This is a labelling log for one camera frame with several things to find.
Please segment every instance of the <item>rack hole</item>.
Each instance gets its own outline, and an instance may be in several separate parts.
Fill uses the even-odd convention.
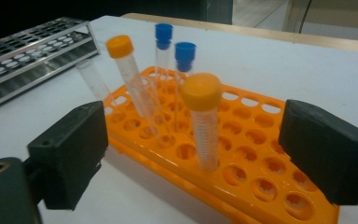
[[[112,113],[110,114],[110,120],[113,123],[119,123],[121,122],[124,118],[126,118],[126,114],[124,114],[121,111],[112,111]]]
[[[228,91],[223,92],[222,97],[229,101],[235,101],[239,98],[237,93]]]
[[[158,137],[158,145],[161,148],[171,147],[175,144],[175,138],[170,134],[163,134]]]
[[[270,128],[274,125],[274,119],[267,115],[258,115],[255,117],[255,123],[262,128]]]
[[[138,128],[141,125],[141,121],[137,119],[129,119],[124,123],[124,129],[126,131],[131,131]]]
[[[245,108],[236,108],[233,111],[233,115],[239,119],[248,119],[251,117],[251,111]]]
[[[246,173],[237,165],[229,165],[223,171],[223,178],[232,186],[239,186],[246,181]]]
[[[252,193],[254,196],[263,202],[271,202],[277,196],[277,190],[275,186],[267,179],[257,179],[252,183]]]
[[[265,160],[267,171],[273,174],[283,174],[286,170],[282,161],[277,158],[268,158]]]
[[[299,188],[306,191],[315,191],[318,189],[315,184],[310,181],[310,179],[301,171],[295,171],[293,173],[293,179]]]
[[[227,102],[221,101],[218,107],[219,112],[226,112],[229,110],[229,104]]]
[[[286,153],[283,150],[283,147],[278,143],[278,141],[272,141],[271,142],[272,150],[274,150],[276,153],[280,155],[285,155]]]
[[[239,147],[237,149],[237,155],[248,162],[257,160],[257,154],[252,147]]]
[[[249,131],[248,133],[246,133],[245,137],[256,145],[261,145],[267,140],[266,135],[258,130]]]
[[[243,97],[241,99],[241,102],[243,105],[247,105],[247,106],[257,106],[258,105],[258,101],[256,99],[252,99],[252,98],[248,98],[248,97]]]
[[[188,121],[177,120],[172,124],[172,128],[176,133],[185,133],[190,127]]]
[[[281,112],[281,108],[278,105],[263,104],[261,107],[270,114],[278,114]]]
[[[117,105],[122,105],[127,101],[127,98],[124,96],[119,96],[118,98],[115,99],[115,102]]]
[[[223,131],[228,134],[239,134],[242,131],[242,127],[237,122],[227,122],[223,125]]]
[[[232,147],[231,145],[231,141],[223,136],[219,136],[219,148],[225,150],[225,151],[229,151]]]
[[[313,216],[313,208],[309,201],[298,194],[289,194],[285,199],[286,212],[295,219],[305,221]]]
[[[190,144],[183,144],[176,149],[176,156],[182,160],[189,160],[196,155],[196,149]]]
[[[150,139],[157,134],[157,129],[154,127],[144,127],[139,132],[139,136],[143,139]]]

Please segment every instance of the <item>orange test tube rack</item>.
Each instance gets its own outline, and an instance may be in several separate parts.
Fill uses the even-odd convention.
[[[155,67],[143,76],[153,76]],[[180,189],[231,218],[233,223],[335,224],[339,206],[304,175],[278,143],[284,102],[223,85],[218,108],[219,166],[211,173],[198,165],[188,110],[186,132],[173,131],[174,91],[158,82],[165,124],[174,142],[161,146],[145,119],[138,116],[125,88],[112,93],[122,114],[106,115],[109,144]]]

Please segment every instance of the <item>centrifuge tube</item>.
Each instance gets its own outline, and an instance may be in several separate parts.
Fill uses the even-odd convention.
[[[170,134],[165,115],[159,104],[157,88],[152,77],[142,77],[143,87],[129,85],[135,98],[140,102],[144,117],[148,123],[141,131],[141,138],[148,139],[153,136],[158,140],[158,146],[162,148],[171,147],[174,138]]]
[[[142,99],[136,98],[133,88],[129,88],[129,85],[138,88],[143,87],[141,80],[142,76],[139,73],[138,66],[132,54],[133,45],[130,37],[127,35],[115,36],[106,42],[106,48],[109,51],[110,57],[115,59],[117,68],[129,91],[133,104],[138,114],[142,117],[143,113],[139,105]]]
[[[185,80],[182,97],[190,109],[200,168],[205,172],[214,171],[218,166],[217,107],[222,98],[222,85],[212,74],[196,74]]]
[[[175,103],[173,129],[177,133],[185,133],[188,125],[186,110],[181,97],[181,86],[183,81],[192,75],[193,61],[196,54],[196,45],[189,42],[179,42],[175,44]]]
[[[123,119],[124,113],[118,109],[115,99],[92,60],[85,59],[77,63],[76,70],[83,77],[95,99],[103,101],[105,114],[114,114],[116,119]]]
[[[156,24],[156,80],[161,83],[164,93],[167,93],[168,83],[173,79],[169,75],[172,28],[168,23]]]

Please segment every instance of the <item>blue cap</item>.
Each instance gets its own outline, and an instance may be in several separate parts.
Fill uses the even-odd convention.
[[[172,25],[168,23],[156,24],[156,40],[159,49],[167,49],[170,47],[172,39]]]
[[[181,72],[191,70],[191,64],[196,55],[196,45],[189,42],[180,42],[175,44],[175,59],[177,69]]]

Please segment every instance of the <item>test tube rack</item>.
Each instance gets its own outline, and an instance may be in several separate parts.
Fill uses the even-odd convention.
[[[67,17],[0,39],[0,104],[100,54],[90,23]]]
[[[155,68],[146,68],[142,75],[155,75]],[[174,91],[163,95],[161,85],[158,81],[161,109],[173,127]],[[223,91],[218,108],[219,167],[214,172],[205,173],[198,166],[188,111],[183,111],[187,132],[172,131],[174,144],[161,148],[146,120],[137,115],[125,86],[106,98],[115,99],[116,110],[125,114],[106,115],[109,144],[233,223],[337,223],[339,206],[325,199],[278,143],[284,102],[228,85]]]

